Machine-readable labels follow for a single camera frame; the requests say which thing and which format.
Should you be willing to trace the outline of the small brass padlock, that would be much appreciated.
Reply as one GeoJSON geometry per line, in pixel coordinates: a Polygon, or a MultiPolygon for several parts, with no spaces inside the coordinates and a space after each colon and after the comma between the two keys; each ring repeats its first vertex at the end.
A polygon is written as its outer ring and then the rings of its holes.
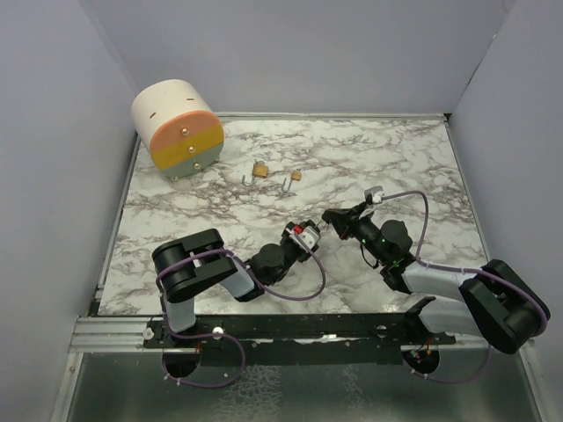
{"type": "Polygon", "coordinates": [[[281,184],[281,192],[286,194],[290,191],[291,186],[294,182],[300,181],[302,179],[302,172],[300,169],[293,170],[288,177],[286,177],[281,184]]]}

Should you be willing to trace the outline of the large brass padlock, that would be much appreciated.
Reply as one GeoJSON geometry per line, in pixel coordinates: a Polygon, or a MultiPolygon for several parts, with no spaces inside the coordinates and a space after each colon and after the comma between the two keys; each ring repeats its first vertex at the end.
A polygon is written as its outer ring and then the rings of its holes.
{"type": "Polygon", "coordinates": [[[244,186],[252,186],[257,178],[267,178],[268,172],[268,166],[264,162],[256,161],[252,167],[251,178],[249,180],[246,180],[246,176],[243,176],[241,183],[244,186]]]}

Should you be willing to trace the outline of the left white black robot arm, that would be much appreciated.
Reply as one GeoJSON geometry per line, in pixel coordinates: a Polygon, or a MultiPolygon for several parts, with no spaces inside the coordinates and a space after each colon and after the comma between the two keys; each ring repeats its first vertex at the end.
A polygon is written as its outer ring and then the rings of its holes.
{"type": "Polygon", "coordinates": [[[172,345],[188,345],[194,336],[194,298],[220,285],[238,302],[249,302],[281,281],[295,263],[318,249],[320,229],[312,220],[288,223],[277,244],[266,244],[246,261],[224,249],[217,229],[206,229],[158,246],[151,254],[172,345]]]}

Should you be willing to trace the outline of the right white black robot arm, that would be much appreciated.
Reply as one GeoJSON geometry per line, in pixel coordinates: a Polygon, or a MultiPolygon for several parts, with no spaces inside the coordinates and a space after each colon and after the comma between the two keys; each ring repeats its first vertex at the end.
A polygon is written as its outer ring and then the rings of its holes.
{"type": "Polygon", "coordinates": [[[381,226],[360,204],[322,214],[342,240],[355,239],[381,266],[387,286],[395,291],[430,295],[430,302],[404,322],[406,337],[423,344],[436,332],[478,336],[496,350],[513,354],[543,333],[549,309],[504,261],[493,259],[477,268],[424,264],[402,221],[381,226]]]}

